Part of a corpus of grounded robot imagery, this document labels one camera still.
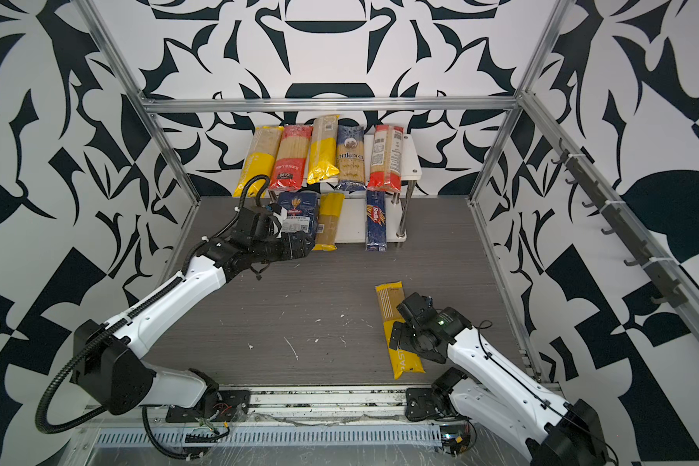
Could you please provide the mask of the yellow spaghetti pack underneath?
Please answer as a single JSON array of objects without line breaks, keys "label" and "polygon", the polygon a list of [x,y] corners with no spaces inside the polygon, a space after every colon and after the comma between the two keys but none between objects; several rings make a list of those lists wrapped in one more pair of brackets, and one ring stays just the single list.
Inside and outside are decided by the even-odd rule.
[{"label": "yellow spaghetti pack underneath", "polygon": [[283,137],[283,126],[261,126],[256,128],[244,160],[234,197],[241,196],[246,184],[258,175],[270,177],[276,162],[278,149]]}]

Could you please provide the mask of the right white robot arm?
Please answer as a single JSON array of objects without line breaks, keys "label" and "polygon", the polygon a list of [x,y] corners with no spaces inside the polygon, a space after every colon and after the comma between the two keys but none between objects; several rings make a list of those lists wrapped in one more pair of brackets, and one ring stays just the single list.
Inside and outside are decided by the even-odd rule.
[{"label": "right white robot arm", "polygon": [[438,310],[414,293],[397,306],[390,349],[448,363],[434,391],[456,415],[479,423],[510,444],[532,465],[616,465],[598,413],[568,402],[506,359],[483,335],[491,325],[473,324],[453,308]]}]

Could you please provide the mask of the blue Barilla pasta pack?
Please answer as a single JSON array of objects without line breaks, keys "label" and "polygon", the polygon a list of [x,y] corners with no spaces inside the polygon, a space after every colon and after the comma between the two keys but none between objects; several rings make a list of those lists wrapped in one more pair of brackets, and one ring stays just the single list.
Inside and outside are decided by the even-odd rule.
[{"label": "blue Barilla pasta pack", "polygon": [[302,231],[312,241],[316,240],[320,196],[313,191],[282,192],[277,201],[285,214],[280,235]]}]

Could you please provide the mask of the red ended spaghetti pack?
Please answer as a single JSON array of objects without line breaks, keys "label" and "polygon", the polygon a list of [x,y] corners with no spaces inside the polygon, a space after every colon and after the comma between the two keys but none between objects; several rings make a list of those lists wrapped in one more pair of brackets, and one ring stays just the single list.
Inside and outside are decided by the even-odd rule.
[{"label": "red ended spaghetti pack", "polygon": [[376,127],[367,190],[391,194],[401,192],[403,141],[402,126],[384,124]]}]

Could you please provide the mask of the small clear spaghetti pack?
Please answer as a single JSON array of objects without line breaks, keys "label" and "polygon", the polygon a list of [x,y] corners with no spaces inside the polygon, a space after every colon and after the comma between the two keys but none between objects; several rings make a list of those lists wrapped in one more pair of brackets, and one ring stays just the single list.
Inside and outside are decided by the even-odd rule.
[{"label": "small clear spaghetti pack", "polygon": [[314,250],[336,250],[336,236],[344,200],[345,195],[341,192],[322,194]]}]

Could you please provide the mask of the dark blue pasta pack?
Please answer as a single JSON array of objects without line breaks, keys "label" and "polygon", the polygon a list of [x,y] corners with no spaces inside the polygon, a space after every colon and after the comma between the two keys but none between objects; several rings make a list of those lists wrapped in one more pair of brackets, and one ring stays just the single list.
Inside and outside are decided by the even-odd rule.
[{"label": "dark blue pasta pack", "polygon": [[386,194],[382,191],[366,192],[366,250],[385,252],[386,242]]}]

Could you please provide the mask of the yellow Pastatime spaghetti pack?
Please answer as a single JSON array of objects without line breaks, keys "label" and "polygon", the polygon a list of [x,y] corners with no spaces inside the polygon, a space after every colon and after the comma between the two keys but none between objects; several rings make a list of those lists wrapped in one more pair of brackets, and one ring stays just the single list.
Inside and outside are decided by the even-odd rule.
[{"label": "yellow Pastatime spaghetti pack", "polygon": [[[394,324],[403,322],[400,312],[396,309],[405,298],[403,283],[395,282],[377,285],[376,293],[383,320],[386,346],[389,347]],[[409,351],[388,349],[388,355],[395,380],[400,379],[405,373],[425,373],[421,358]]]}]

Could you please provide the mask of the yellow brown spaghetti pack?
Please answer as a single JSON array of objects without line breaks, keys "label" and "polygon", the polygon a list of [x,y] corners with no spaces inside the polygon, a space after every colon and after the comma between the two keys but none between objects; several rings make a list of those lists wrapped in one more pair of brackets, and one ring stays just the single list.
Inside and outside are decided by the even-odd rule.
[{"label": "yellow brown spaghetti pack", "polygon": [[306,182],[318,184],[337,177],[338,115],[320,116],[313,124]]}]

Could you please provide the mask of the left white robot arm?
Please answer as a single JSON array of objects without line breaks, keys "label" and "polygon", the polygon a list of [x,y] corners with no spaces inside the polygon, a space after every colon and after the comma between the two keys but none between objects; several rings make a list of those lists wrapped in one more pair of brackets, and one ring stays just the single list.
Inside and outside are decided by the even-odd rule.
[{"label": "left white robot arm", "polygon": [[70,381],[106,412],[139,406],[195,408],[206,416],[215,405],[215,382],[194,369],[179,371],[143,361],[164,333],[196,304],[244,272],[260,276],[274,262],[310,254],[314,237],[287,223],[276,204],[242,208],[225,231],[204,237],[183,269],[148,297],[106,322],[91,320],[75,333],[79,359]]}]

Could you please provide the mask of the red yellow spaghetti pack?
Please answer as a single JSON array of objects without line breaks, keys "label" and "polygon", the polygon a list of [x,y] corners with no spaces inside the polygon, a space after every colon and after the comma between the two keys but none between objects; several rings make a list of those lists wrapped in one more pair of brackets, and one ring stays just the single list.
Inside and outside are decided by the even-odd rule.
[{"label": "red yellow spaghetti pack", "polygon": [[283,129],[269,190],[295,192],[302,188],[313,127],[288,125]]}]

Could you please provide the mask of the blue yellow spaghetti pack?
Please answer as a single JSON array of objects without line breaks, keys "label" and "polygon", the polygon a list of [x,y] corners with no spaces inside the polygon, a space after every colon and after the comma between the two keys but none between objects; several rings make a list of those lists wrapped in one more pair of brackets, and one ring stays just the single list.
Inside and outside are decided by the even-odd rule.
[{"label": "blue yellow spaghetti pack", "polygon": [[364,129],[339,125],[337,133],[338,190],[365,190]]}]

